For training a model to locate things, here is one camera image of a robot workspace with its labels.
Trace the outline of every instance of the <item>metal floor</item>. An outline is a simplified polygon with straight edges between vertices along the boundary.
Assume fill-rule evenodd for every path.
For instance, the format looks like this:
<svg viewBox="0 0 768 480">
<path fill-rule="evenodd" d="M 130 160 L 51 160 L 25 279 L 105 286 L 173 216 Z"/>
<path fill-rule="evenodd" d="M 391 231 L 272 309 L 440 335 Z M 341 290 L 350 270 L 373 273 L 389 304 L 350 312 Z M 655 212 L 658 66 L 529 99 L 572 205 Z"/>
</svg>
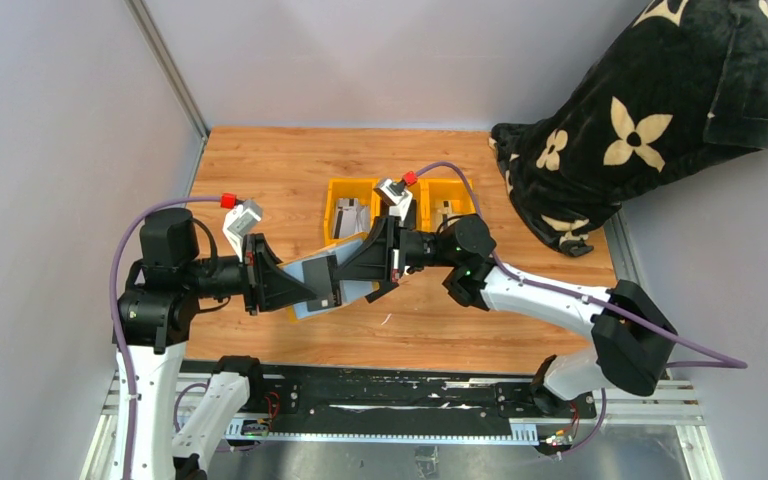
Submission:
<svg viewBox="0 0 768 480">
<path fill-rule="evenodd" d="M 532 447 L 273 442 L 213 457 L 211 480 L 690 479 L 676 429 L 606 426 L 562 462 Z"/>
</svg>

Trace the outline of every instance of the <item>cable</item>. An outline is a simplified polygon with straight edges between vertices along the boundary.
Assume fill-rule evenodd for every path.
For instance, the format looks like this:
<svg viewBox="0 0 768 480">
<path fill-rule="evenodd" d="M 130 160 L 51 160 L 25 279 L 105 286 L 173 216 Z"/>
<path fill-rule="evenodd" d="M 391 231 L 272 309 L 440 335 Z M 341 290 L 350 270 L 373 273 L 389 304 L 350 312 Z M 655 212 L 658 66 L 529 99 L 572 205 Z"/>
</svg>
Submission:
<svg viewBox="0 0 768 480">
<path fill-rule="evenodd" d="M 175 423 L 175 433 L 178 433 L 181 431 L 181 425 L 178 423 L 178 409 L 181 407 L 181 399 L 184 398 L 184 395 L 187 394 L 190 390 L 194 388 L 203 388 L 207 390 L 207 384 L 206 383 L 194 383 L 192 385 L 188 385 L 183 390 L 181 390 L 181 393 L 178 394 L 178 398 L 175 399 L 175 415 L 172 417 L 173 422 Z"/>
<path fill-rule="evenodd" d="M 187 392 L 189 392 L 194 388 L 204 388 L 206 390 L 207 387 L 208 387 L 207 383 L 194 383 L 192 385 L 188 385 L 187 387 L 185 387 L 183 390 L 181 390 L 181 393 L 178 394 L 178 397 L 175 399 L 174 417 L 173 417 L 176 433 L 181 431 L 181 425 L 178 423 L 178 410 L 181 407 L 181 400 L 184 398 L 184 395 L 186 395 Z M 254 450 L 255 447 L 258 447 L 260 445 L 261 443 L 256 443 L 254 445 L 248 445 L 245 447 L 234 447 L 231 445 L 228 445 L 227 447 L 216 447 L 216 453 L 248 452 L 248 451 Z"/>
<path fill-rule="evenodd" d="M 464 187 L 466 187 L 466 191 L 469 194 L 469 198 L 472 200 L 473 205 L 475 206 L 475 211 L 478 213 L 479 217 L 484 218 L 484 215 L 481 213 L 481 207 L 478 205 L 478 199 L 475 196 L 475 192 L 472 191 L 472 187 L 469 186 L 469 181 L 467 181 L 466 176 L 464 175 L 463 171 L 458 168 L 456 165 L 450 163 L 450 162 L 434 162 L 430 165 L 427 165 L 416 172 L 416 176 L 419 177 L 420 175 L 423 175 L 427 173 L 429 170 L 433 170 L 437 167 L 448 167 L 452 169 L 460 178 L 461 181 L 464 184 Z M 623 318 L 626 318 L 628 320 L 631 320 L 632 322 L 654 332 L 658 335 L 661 335 L 662 337 L 666 338 L 667 340 L 670 340 L 671 342 L 675 342 L 679 345 L 682 345 L 684 347 L 687 347 L 697 353 L 701 353 L 702 355 L 705 355 L 706 357 L 713 358 L 715 360 L 719 360 L 720 363 L 715 362 L 681 362 L 676 363 L 674 365 L 677 366 L 716 366 L 717 368 L 735 368 L 735 369 L 745 369 L 747 368 L 746 362 L 742 360 L 738 360 L 736 358 L 730 357 L 728 355 L 716 352 L 710 348 L 703 347 L 702 345 L 699 345 L 693 341 L 686 340 L 682 337 L 679 337 L 678 335 L 668 332 L 667 330 L 649 322 L 645 318 L 641 317 L 640 315 L 637 315 L 634 312 L 630 312 L 618 305 L 614 305 L 612 303 L 606 302 L 604 300 L 590 297 L 587 294 L 570 290 L 568 288 L 560 287 L 557 285 L 552 285 L 549 283 L 539 282 L 536 280 L 531 280 L 528 278 L 520 278 L 516 273 L 512 272 L 506 264 L 502 262 L 502 260 L 499 258 L 499 254 L 496 253 L 494 250 L 493 253 L 493 261 L 496 262 L 496 265 L 499 267 L 499 270 L 502 271 L 507 277 L 511 278 L 512 280 L 517 281 L 518 283 L 524 284 L 524 285 L 530 285 L 532 287 L 538 287 L 542 288 L 544 290 L 549 290 L 555 293 L 560 293 L 563 295 L 567 295 L 569 297 L 573 297 L 577 300 L 587 301 L 590 303 L 593 303 L 595 305 L 598 305 L 606 310 L 612 311 L 618 315 L 621 315 Z"/>
<path fill-rule="evenodd" d="M 231 297 L 226 298 L 224 302 L 220 303 L 219 305 L 217 305 L 215 307 L 200 308 L 197 313 L 218 312 L 219 310 L 222 310 L 223 308 L 227 307 L 229 303 L 231 303 Z"/>
<path fill-rule="evenodd" d="M 465 216 L 466 215 L 452 215 L 451 217 L 446 218 L 445 220 L 440 222 L 440 225 L 437 226 L 437 234 L 439 235 L 440 232 L 443 231 L 443 228 L 446 227 L 446 225 L 452 223 L 455 220 L 459 220 L 459 219 L 461 219 L 461 218 L 463 218 Z"/>
<path fill-rule="evenodd" d="M 108 281 L 108 294 L 110 302 L 110 318 L 113 320 L 113 333 L 116 338 L 116 347 L 119 348 L 119 352 L 122 354 L 122 367 L 125 370 L 125 381 L 128 386 L 128 423 L 125 431 L 125 450 L 123 453 L 122 461 L 122 478 L 131 478 L 131 467 L 134 460 L 134 441 L 137 431 L 137 380 L 134 374 L 134 360 L 131 357 L 131 351 L 128 350 L 128 344 L 125 341 L 125 332 L 122 328 L 122 319 L 119 317 L 119 306 L 117 304 L 116 286 L 119 280 L 119 264 L 122 261 L 122 255 L 125 252 L 125 245 L 133 235 L 134 230 L 149 214 L 156 212 L 157 210 L 171 207 L 174 205 L 180 205 L 183 203 L 196 203 L 196 202 L 219 202 L 221 197 L 183 197 L 160 202 L 154 206 L 151 206 L 140 213 L 134 221 L 128 225 L 125 229 L 125 233 L 122 235 L 122 239 L 119 240 L 119 244 L 116 246 L 116 251 L 113 254 L 113 261 L 110 265 L 110 277 Z"/>
<path fill-rule="evenodd" d="M 207 267 L 207 273 L 205 273 L 206 276 L 210 277 L 216 272 L 216 269 L 219 268 L 219 249 L 216 248 L 216 239 L 213 238 L 213 234 L 204 222 L 198 218 L 193 218 L 193 223 L 201 227 L 205 235 L 207 235 L 207 242 L 210 244 L 210 266 Z"/>
</svg>

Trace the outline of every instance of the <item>black bracket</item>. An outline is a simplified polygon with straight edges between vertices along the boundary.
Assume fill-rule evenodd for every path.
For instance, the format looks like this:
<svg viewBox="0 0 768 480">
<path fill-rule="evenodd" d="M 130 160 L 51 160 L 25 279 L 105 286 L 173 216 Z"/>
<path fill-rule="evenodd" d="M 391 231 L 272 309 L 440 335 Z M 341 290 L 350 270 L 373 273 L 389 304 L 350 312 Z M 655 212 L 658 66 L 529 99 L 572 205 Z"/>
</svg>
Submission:
<svg viewBox="0 0 768 480">
<path fill-rule="evenodd" d="M 676 333 L 649 295 L 634 282 L 620 280 L 611 291 L 610 302 Z M 592 321 L 593 344 L 605 378 L 631 394 L 652 395 L 675 343 L 608 310 L 594 315 Z"/>
<path fill-rule="evenodd" d="M 253 295 L 246 295 L 246 311 L 255 315 L 258 310 L 271 312 L 296 303 L 316 300 L 316 292 L 287 275 L 278 264 L 281 259 L 269 248 L 262 233 L 246 235 L 244 239 L 245 263 L 252 267 Z"/>
<path fill-rule="evenodd" d="M 399 286 L 399 271 L 393 269 L 398 217 L 379 216 L 357 251 L 337 267 L 336 280 L 378 282 L 378 290 L 366 296 L 370 303 Z"/>
</svg>

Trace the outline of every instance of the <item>wire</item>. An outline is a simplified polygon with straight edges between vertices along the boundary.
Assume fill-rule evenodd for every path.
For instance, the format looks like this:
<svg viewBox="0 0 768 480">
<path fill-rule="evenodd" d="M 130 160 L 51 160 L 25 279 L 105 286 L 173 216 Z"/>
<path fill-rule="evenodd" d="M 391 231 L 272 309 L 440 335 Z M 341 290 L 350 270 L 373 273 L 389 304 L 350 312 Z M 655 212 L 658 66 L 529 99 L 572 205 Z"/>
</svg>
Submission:
<svg viewBox="0 0 768 480">
<path fill-rule="evenodd" d="M 219 249 L 216 247 L 216 239 L 213 238 L 213 233 L 210 232 L 210 229 L 207 228 L 204 222 L 198 218 L 193 218 L 193 223 L 201 227 L 205 235 L 207 235 L 207 242 L 210 244 L 210 266 L 207 267 L 207 272 L 205 273 L 206 276 L 210 277 L 219 268 Z"/>
<path fill-rule="evenodd" d="M 174 417 L 172 421 L 175 425 L 175 432 L 181 431 L 181 425 L 178 423 L 178 410 L 181 407 L 181 400 L 184 398 L 184 395 L 187 394 L 190 390 L 194 388 L 204 388 L 207 389 L 208 384 L 207 383 L 194 383 L 192 385 L 186 386 L 183 390 L 181 390 L 181 393 L 178 394 L 178 398 L 175 399 L 175 406 L 174 406 Z M 248 452 L 251 450 L 254 450 L 255 447 L 260 446 L 262 443 L 256 443 L 254 445 L 248 445 L 245 447 L 234 447 L 234 446 L 227 446 L 227 447 L 216 447 L 216 453 L 232 453 L 232 452 Z"/>
<path fill-rule="evenodd" d="M 224 302 L 220 303 L 219 305 L 217 305 L 215 307 L 200 308 L 199 311 L 196 312 L 196 313 L 218 312 L 219 310 L 222 310 L 223 308 L 227 307 L 229 303 L 231 303 L 231 297 L 226 298 Z"/>
<path fill-rule="evenodd" d="M 194 388 L 203 388 L 207 390 L 207 384 L 206 383 L 194 383 L 192 385 L 188 385 L 186 388 L 181 390 L 181 393 L 178 394 L 178 398 L 175 399 L 175 416 L 172 417 L 173 423 L 175 424 L 175 433 L 178 433 L 181 431 L 181 425 L 178 423 L 178 409 L 181 407 L 181 399 L 184 398 L 184 395 L 187 394 L 190 390 Z"/>
<path fill-rule="evenodd" d="M 578 407 L 575 405 L 575 402 L 570 402 L 570 408 L 572 408 L 572 420 L 570 421 L 570 424 L 568 427 L 564 428 L 563 430 L 559 430 L 559 434 L 567 433 L 568 431 L 575 428 L 578 430 L 578 422 L 581 420 L 581 417 L 578 415 Z"/>
<path fill-rule="evenodd" d="M 444 228 L 446 225 L 448 225 L 448 224 L 452 223 L 454 220 L 458 220 L 458 219 L 461 219 L 461 218 L 463 218 L 463 217 L 466 217 L 466 215 L 452 215 L 451 217 L 448 217 L 448 218 L 446 218 L 445 220 L 443 220 L 442 222 L 440 222 L 440 225 L 439 225 L 439 226 L 437 226 L 437 234 L 439 235 L 439 234 L 440 234 L 440 232 L 442 232 L 442 231 L 443 231 L 443 228 Z"/>
<path fill-rule="evenodd" d="M 267 392 L 267 395 L 275 397 L 275 416 L 278 416 L 278 412 L 281 410 L 281 396 L 275 392 Z"/>
<path fill-rule="evenodd" d="M 475 196 L 475 192 L 472 190 L 472 187 L 469 186 L 469 181 L 466 178 L 466 175 L 464 175 L 463 170 L 458 168 L 457 165 L 441 161 L 441 162 L 433 162 L 431 164 L 428 164 L 419 170 L 416 171 L 416 176 L 420 177 L 426 173 L 428 173 L 431 170 L 434 170 L 435 168 L 439 167 L 447 167 L 451 169 L 455 174 L 461 179 L 461 182 L 463 182 L 464 187 L 466 188 L 467 194 L 469 194 L 469 198 L 472 201 L 473 206 L 475 207 L 475 212 L 478 214 L 479 217 L 482 219 L 484 218 L 484 215 L 481 213 L 481 206 L 478 204 L 478 198 Z M 539 282 L 536 280 L 531 280 L 528 278 L 520 278 L 519 275 L 512 272 L 503 262 L 502 259 L 499 258 L 499 254 L 496 253 L 494 250 L 493 253 L 493 261 L 496 263 L 496 266 L 499 267 L 499 270 L 505 274 L 508 278 L 517 281 L 520 284 L 530 285 L 532 287 L 542 288 L 544 290 L 548 290 L 555 293 L 560 293 L 562 295 L 567 295 L 570 297 L 573 297 L 580 301 L 588 301 L 595 305 L 598 305 L 606 310 L 609 310 L 611 312 L 614 312 L 623 318 L 626 318 L 628 320 L 631 320 L 632 322 L 658 334 L 662 337 L 677 343 L 679 345 L 682 345 L 684 347 L 687 347 L 697 353 L 701 353 L 702 355 L 705 355 L 706 357 L 713 358 L 717 360 L 716 362 L 708 362 L 708 361 L 687 361 L 687 362 L 673 362 L 668 363 L 666 365 L 667 368 L 682 368 L 682 367 L 709 367 L 709 368 L 730 368 L 730 369 L 745 369 L 748 367 L 746 362 L 742 360 L 738 360 L 734 357 L 730 357 L 728 355 L 716 352 L 710 348 L 703 347 L 702 345 L 699 345 L 695 342 L 692 342 L 690 340 L 686 340 L 684 338 L 679 337 L 678 335 L 675 335 L 672 332 L 669 332 L 651 322 L 646 320 L 645 318 L 641 317 L 640 315 L 637 315 L 633 312 L 630 312 L 618 305 L 614 305 L 609 302 L 605 302 L 603 300 L 600 300 L 598 298 L 593 298 L 588 295 L 585 295 L 581 292 L 577 292 L 575 290 L 570 290 L 568 288 L 560 287 L 557 285 L 552 285 L 544 282 Z M 587 435 L 587 437 L 582 440 L 580 443 L 574 445 L 571 449 L 567 450 L 567 452 L 563 456 L 570 455 L 582 448 L 584 448 L 587 444 L 589 444 L 593 438 L 596 435 L 596 432 L 599 431 L 599 429 L 602 427 L 602 423 L 605 421 L 605 416 L 607 415 L 607 395 L 605 393 L 605 389 L 602 389 L 602 410 L 599 413 L 599 417 L 596 420 L 596 427 Z M 527 462 L 529 463 L 537 463 L 539 461 L 543 461 L 545 459 L 549 459 L 553 457 L 540 457 L 536 461 Z"/>
<path fill-rule="evenodd" d="M 416 176 L 419 177 L 425 173 L 427 173 L 430 170 L 433 170 L 438 167 L 448 167 L 452 169 L 460 178 L 461 181 L 464 184 L 464 187 L 466 187 L 466 191 L 469 194 L 469 198 L 472 200 L 473 205 L 475 206 L 475 211 L 478 213 L 478 216 L 484 218 L 484 215 L 481 213 L 481 207 L 478 205 L 478 199 L 475 196 L 475 192 L 472 191 L 472 187 L 469 186 L 469 181 L 467 181 L 466 176 L 464 175 L 463 171 L 458 168 L 456 165 L 450 163 L 450 162 L 434 162 L 430 165 L 427 165 L 416 172 Z M 512 280 L 517 281 L 518 283 L 524 284 L 524 285 L 530 285 L 532 287 L 538 287 L 544 290 L 549 290 L 555 293 L 560 293 L 563 295 L 567 295 L 569 297 L 573 297 L 577 300 L 587 301 L 590 303 L 593 303 L 594 305 L 598 305 L 606 310 L 612 311 L 618 315 L 621 315 L 623 318 L 626 318 L 628 320 L 631 320 L 632 322 L 654 332 L 658 335 L 661 335 L 662 337 L 675 342 L 679 345 L 682 345 L 684 347 L 687 347 L 697 353 L 701 353 L 702 355 L 705 355 L 706 357 L 713 358 L 715 360 L 719 360 L 719 363 L 714 362 L 676 362 L 674 365 L 676 366 L 706 366 L 706 367 L 714 367 L 717 368 L 735 368 L 735 369 L 745 369 L 747 368 L 746 362 L 742 360 L 738 360 L 736 358 L 730 357 L 728 355 L 716 352 L 710 348 L 703 347 L 702 345 L 699 345 L 693 341 L 684 339 L 679 337 L 678 335 L 669 332 L 651 322 L 646 320 L 645 318 L 641 317 L 640 315 L 637 315 L 634 312 L 630 312 L 619 305 L 614 305 L 612 303 L 606 302 L 604 300 L 590 297 L 589 295 L 585 293 L 578 292 L 576 290 L 570 290 L 568 288 L 564 288 L 558 285 L 552 285 L 549 283 L 544 283 L 536 280 L 531 280 L 529 278 L 522 278 L 513 271 L 511 271 L 508 266 L 502 262 L 502 260 L 499 258 L 499 254 L 496 253 L 494 250 L 493 253 L 493 261 L 496 262 L 496 265 L 499 267 L 499 270 L 504 273 L 507 277 L 511 278 Z"/>
<path fill-rule="evenodd" d="M 131 351 L 128 349 L 128 344 L 125 341 L 125 331 L 122 328 L 122 319 L 119 316 L 119 306 L 117 304 L 116 286 L 119 280 L 119 264 L 122 261 L 122 255 L 125 252 L 125 245 L 131 235 L 134 234 L 134 230 L 142 222 L 145 217 L 157 210 L 171 207 L 174 205 L 180 205 L 184 203 L 196 203 L 196 202 L 219 202 L 221 200 L 218 196 L 211 197 L 183 197 L 160 202 L 154 206 L 151 206 L 140 213 L 135 218 L 128 228 L 125 229 L 125 233 L 119 240 L 119 244 L 116 246 L 116 250 L 113 253 L 113 261 L 110 265 L 110 276 L 108 279 L 108 300 L 110 303 L 110 318 L 113 320 L 113 334 L 116 339 L 116 347 L 122 354 L 122 369 L 125 371 L 125 382 L 128 387 L 128 422 L 125 430 L 125 449 L 122 458 L 122 478 L 131 478 L 131 469 L 134 460 L 134 441 L 137 433 L 137 379 L 134 374 L 134 359 L 131 357 Z"/>
</svg>

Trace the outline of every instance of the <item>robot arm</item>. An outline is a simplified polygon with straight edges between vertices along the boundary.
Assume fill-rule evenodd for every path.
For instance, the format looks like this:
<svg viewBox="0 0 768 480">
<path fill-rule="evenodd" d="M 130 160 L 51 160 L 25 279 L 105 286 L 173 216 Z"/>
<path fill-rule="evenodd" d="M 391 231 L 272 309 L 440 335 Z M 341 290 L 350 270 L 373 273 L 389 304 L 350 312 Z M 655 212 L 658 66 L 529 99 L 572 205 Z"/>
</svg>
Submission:
<svg viewBox="0 0 768 480">
<path fill-rule="evenodd" d="M 621 305 L 674 331 L 639 286 L 621 281 L 613 289 L 583 287 L 497 263 L 492 255 L 496 242 L 477 215 L 460 218 L 438 233 L 406 228 L 410 192 L 399 183 L 379 185 L 390 214 L 375 219 L 363 244 L 339 264 L 324 262 L 335 306 L 341 302 L 337 290 L 343 281 L 377 282 L 378 290 L 367 296 L 372 302 L 398 287 L 404 275 L 427 267 L 451 268 L 443 285 L 460 305 L 529 315 L 593 340 L 592 347 L 576 354 L 549 357 L 535 375 L 531 401 L 547 415 L 598 388 L 614 386 L 644 396 L 654 391 L 673 343 L 590 301 Z M 251 315 L 321 299 L 321 291 L 278 266 L 281 260 L 262 234 L 250 233 L 261 217 L 253 202 L 237 202 L 223 226 L 235 255 L 207 260 L 196 260 L 198 243 L 189 210 L 157 211 L 140 230 L 143 257 L 132 266 L 118 301 L 140 392 L 135 424 L 139 441 L 131 462 L 134 479 L 206 478 L 207 465 L 234 413 L 263 399 L 257 360 L 226 357 L 214 371 L 205 399 L 173 439 L 176 379 L 190 323 L 201 312 L 200 298 L 242 295 Z M 138 283 L 140 274 L 143 281 Z M 559 293 L 563 290 L 580 295 Z M 119 363 L 124 378 L 121 354 Z M 136 414 L 129 410 L 129 400 L 120 397 L 120 432 L 126 431 L 128 415 Z M 111 479 L 122 478 L 122 465 L 128 461 L 126 437 L 117 437 Z"/>
</svg>

